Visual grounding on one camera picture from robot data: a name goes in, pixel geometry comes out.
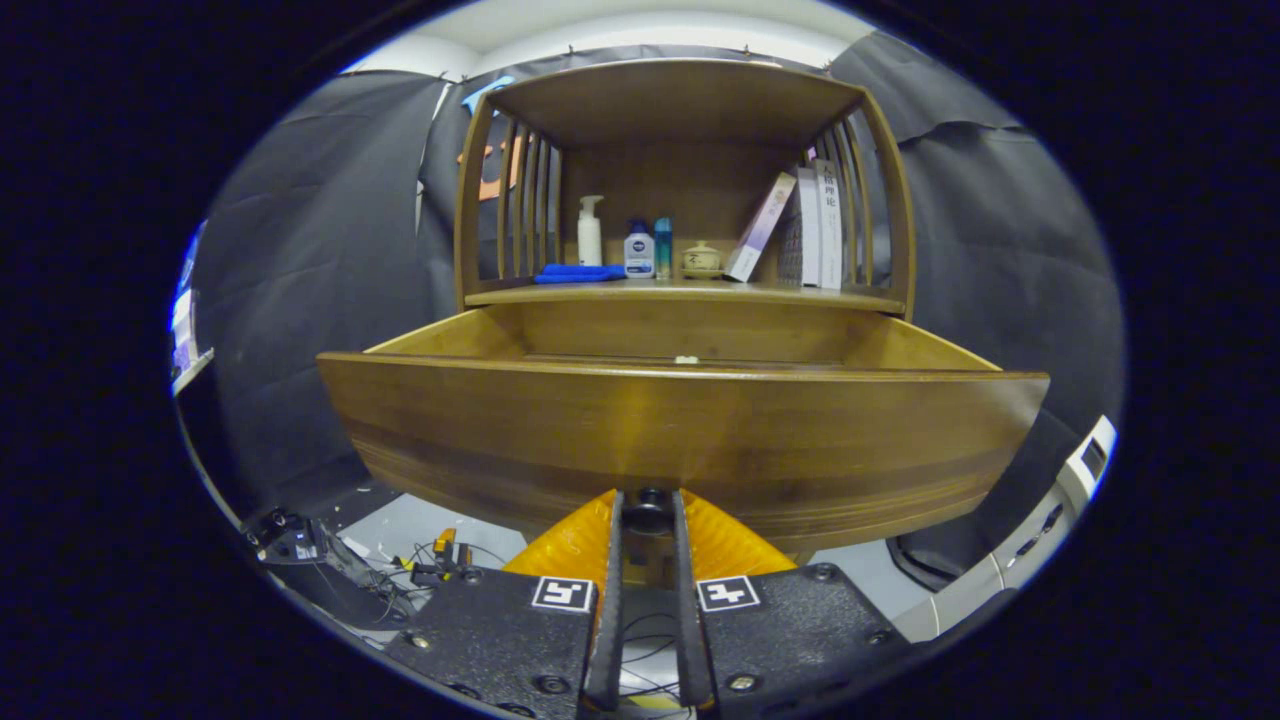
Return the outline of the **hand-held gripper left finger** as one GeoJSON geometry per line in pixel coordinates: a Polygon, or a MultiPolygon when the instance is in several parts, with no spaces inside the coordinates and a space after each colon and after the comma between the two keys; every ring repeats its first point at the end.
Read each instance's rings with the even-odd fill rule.
{"type": "Polygon", "coordinates": [[[454,571],[387,646],[453,694],[509,715],[594,719],[620,707],[622,509],[588,501],[502,569],[454,571]]]}

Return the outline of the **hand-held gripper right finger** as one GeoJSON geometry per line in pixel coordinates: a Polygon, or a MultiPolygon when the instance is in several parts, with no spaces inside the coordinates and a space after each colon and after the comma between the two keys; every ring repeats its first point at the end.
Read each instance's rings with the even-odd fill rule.
{"type": "Polygon", "coordinates": [[[685,707],[817,714],[905,664],[905,637],[838,566],[792,568],[704,498],[680,489],[671,502],[685,707]]]}

